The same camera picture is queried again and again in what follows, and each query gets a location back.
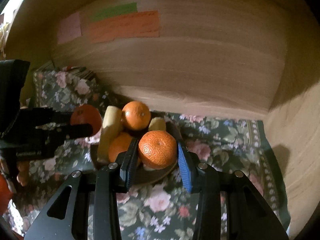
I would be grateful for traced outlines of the orange sleeve forearm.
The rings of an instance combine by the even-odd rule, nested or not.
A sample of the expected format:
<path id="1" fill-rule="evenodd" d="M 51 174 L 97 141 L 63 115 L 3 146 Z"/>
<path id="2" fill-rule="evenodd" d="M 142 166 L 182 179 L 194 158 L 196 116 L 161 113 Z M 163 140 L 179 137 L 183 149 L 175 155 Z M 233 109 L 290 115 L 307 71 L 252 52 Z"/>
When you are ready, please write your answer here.
<path id="1" fill-rule="evenodd" d="M 2 216 L 8 209 L 13 193 L 9 190 L 6 179 L 0 174 L 0 215 Z"/>

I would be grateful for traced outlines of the left hand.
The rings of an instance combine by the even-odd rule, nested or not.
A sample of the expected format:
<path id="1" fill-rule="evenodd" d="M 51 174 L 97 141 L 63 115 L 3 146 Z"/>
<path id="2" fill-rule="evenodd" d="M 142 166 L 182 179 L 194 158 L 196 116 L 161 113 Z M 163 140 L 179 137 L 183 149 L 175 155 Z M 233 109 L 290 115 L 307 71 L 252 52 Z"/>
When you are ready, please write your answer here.
<path id="1" fill-rule="evenodd" d="M 15 193 L 16 187 L 25 187 L 28 184 L 29 167 L 28 161 L 19 161 L 8 165 L 4 159 L 1 159 L 1 170 L 11 192 Z"/>

